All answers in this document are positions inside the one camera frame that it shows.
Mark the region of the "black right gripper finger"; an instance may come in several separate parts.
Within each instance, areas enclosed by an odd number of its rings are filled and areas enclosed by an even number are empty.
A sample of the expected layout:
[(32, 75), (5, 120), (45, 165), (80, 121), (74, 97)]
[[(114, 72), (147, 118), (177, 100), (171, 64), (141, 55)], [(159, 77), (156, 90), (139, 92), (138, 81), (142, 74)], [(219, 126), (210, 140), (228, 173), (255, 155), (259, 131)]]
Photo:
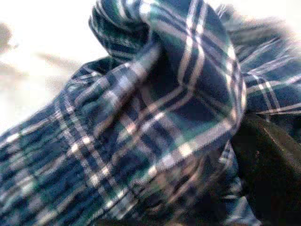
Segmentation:
[(256, 217), (269, 226), (299, 226), (300, 143), (280, 126), (247, 114), (232, 138), (232, 147)]

